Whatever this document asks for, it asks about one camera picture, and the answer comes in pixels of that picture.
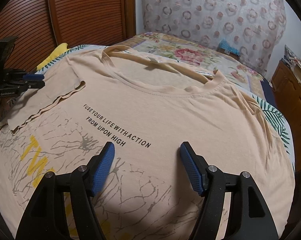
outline metal screw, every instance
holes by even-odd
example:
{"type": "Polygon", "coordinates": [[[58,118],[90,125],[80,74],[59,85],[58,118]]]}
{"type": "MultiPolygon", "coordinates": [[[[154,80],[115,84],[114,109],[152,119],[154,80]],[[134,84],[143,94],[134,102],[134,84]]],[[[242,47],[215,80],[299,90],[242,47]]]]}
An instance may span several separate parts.
{"type": "Polygon", "coordinates": [[[250,174],[249,174],[249,172],[244,171],[244,172],[243,172],[243,176],[244,176],[245,178],[249,178],[249,177],[250,177],[250,174]]]}
{"type": "Polygon", "coordinates": [[[208,169],[209,169],[211,172],[217,171],[217,167],[214,166],[214,165],[210,165],[210,166],[208,167],[208,169]]]}
{"type": "Polygon", "coordinates": [[[79,171],[86,171],[86,170],[87,170],[87,166],[86,166],[86,165],[80,165],[80,166],[78,167],[78,170],[79,170],[79,171]]]}
{"type": "Polygon", "coordinates": [[[48,172],[46,172],[45,177],[50,178],[53,174],[54,173],[52,171],[48,171],[48,172]]]}

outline sheer curtain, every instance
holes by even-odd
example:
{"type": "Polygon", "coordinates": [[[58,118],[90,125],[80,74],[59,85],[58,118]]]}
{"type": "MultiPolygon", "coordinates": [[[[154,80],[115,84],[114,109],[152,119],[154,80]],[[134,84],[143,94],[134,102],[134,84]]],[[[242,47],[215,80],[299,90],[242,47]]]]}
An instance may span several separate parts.
{"type": "Polygon", "coordinates": [[[284,0],[143,0],[145,29],[216,49],[222,39],[262,75],[286,27],[284,0]]]}

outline yellow cloth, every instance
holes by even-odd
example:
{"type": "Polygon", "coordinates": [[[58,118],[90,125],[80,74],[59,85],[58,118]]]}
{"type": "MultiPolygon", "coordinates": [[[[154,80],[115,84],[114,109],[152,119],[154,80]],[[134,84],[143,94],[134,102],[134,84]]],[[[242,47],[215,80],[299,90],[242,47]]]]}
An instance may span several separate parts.
{"type": "Polygon", "coordinates": [[[53,59],[59,57],[61,54],[65,53],[67,49],[68,44],[67,43],[62,43],[60,44],[56,49],[53,50],[53,52],[46,58],[42,63],[40,63],[36,70],[40,70],[42,67],[47,65],[49,62],[51,62],[53,59]]]}

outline floral blanket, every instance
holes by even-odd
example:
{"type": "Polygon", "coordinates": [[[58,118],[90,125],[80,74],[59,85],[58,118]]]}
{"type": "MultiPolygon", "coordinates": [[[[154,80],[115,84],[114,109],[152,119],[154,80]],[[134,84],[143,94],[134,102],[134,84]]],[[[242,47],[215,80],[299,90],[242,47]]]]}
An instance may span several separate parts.
{"type": "Polygon", "coordinates": [[[119,43],[138,51],[167,57],[207,70],[219,69],[225,77],[265,100],[263,77],[232,57],[162,33],[142,33],[119,43]]]}

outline ribbed blue pad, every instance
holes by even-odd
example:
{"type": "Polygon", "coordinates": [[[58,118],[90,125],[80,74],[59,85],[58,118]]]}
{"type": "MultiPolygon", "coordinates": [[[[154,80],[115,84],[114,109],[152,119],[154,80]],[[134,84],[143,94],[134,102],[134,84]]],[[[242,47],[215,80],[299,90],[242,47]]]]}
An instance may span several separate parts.
{"type": "Polygon", "coordinates": [[[185,170],[188,174],[193,190],[201,195],[204,192],[202,184],[202,176],[199,173],[193,159],[191,158],[187,148],[184,144],[180,146],[180,158],[184,164],[185,170]]]}
{"type": "Polygon", "coordinates": [[[98,192],[102,190],[106,178],[109,174],[109,170],[111,164],[113,163],[114,157],[115,157],[115,145],[111,143],[94,174],[94,183],[92,186],[92,192],[94,193],[94,195],[96,195],[98,192]]]}

